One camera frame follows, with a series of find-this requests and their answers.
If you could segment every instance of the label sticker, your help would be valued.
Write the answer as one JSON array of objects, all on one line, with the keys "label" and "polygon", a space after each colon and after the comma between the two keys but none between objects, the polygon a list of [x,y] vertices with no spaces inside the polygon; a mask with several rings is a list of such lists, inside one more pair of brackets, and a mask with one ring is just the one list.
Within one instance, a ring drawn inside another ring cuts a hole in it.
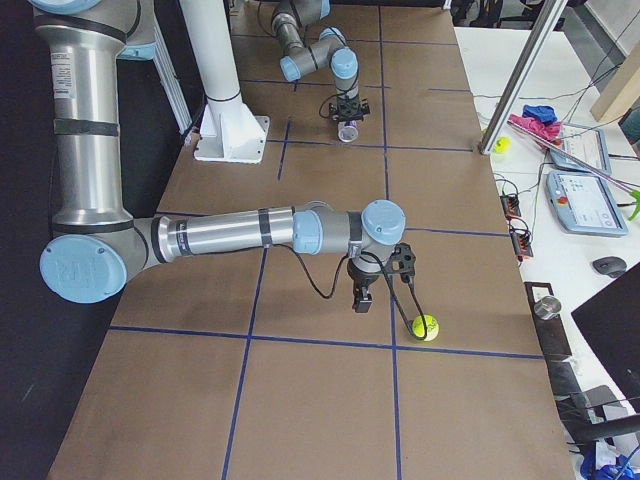
[{"label": "label sticker", "polygon": [[76,98],[73,53],[52,53],[53,98]]}]

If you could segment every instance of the black mouse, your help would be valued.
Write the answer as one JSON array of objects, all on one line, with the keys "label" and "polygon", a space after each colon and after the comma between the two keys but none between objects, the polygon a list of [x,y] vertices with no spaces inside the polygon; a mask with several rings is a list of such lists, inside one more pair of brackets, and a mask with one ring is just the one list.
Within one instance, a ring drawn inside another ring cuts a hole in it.
[{"label": "black mouse", "polygon": [[604,257],[594,260],[591,265],[596,272],[602,275],[609,275],[611,278],[618,278],[627,271],[627,263],[620,257]]}]

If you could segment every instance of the office chair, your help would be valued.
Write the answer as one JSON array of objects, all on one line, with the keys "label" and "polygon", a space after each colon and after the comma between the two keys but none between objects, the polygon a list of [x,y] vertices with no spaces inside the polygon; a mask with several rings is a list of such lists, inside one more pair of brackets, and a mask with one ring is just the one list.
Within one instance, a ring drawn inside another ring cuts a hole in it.
[{"label": "office chair", "polygon": [[[584,4],[586,1],[587,0],[569,0],[569,2],[567,3],[567,7],[577,7]],[[502,17],[498,20],[496,27],[501,28],[503,22],[524,22],[528,24],[529,30],[531,30],[533,28],[533,24],[538,19],[538,15],[540,15],[540,11],[542,10],[544,2],[545,0],[520,0],[520,3],[524,5],[522,14],[515,17]],[[558,20],[558,23],[556,23],[554,30],[562,30],[564,21],[564,18],[560,18],[560,20]]]}]

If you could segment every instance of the yellow-green tennis ball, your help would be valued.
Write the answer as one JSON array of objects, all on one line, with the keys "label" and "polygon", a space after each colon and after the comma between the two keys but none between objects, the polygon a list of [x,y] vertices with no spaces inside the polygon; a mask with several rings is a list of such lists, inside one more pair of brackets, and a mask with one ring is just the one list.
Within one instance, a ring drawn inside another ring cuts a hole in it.
[{"label": "yellow-green tennis ball", "polygon": [[493,151],[496,153],[506,153],[511,148],[511,139],[509,137],[500,137],[496,142],[496,146],[493,147]]},{"label": "yellow-green tennis ball", "polygon": [[413,333],[416,337],[422,338],[424,336],[425,323],[427,324],[427,337],[424,341],[430,342],[436,338],[440,332],[440,325],[438,325],[438,321],[431,315],[424,315],[423,317],[417,316],[413,320]]}]

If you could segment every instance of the red cloth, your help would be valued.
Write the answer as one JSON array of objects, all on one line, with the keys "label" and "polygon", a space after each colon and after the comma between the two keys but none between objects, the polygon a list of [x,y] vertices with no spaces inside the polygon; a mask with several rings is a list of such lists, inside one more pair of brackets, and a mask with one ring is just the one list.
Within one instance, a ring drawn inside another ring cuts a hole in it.
[{"label": "red cloth", "polygon": [[535,118],[523,118],[514,114],[509,115],[509,120],[522,128],[526,128],[540,138],[544,138],[548,142],[553,142],[558,138],[562,129],[562,122],[555,122],[549,126],[545,126],[544,123]]}]

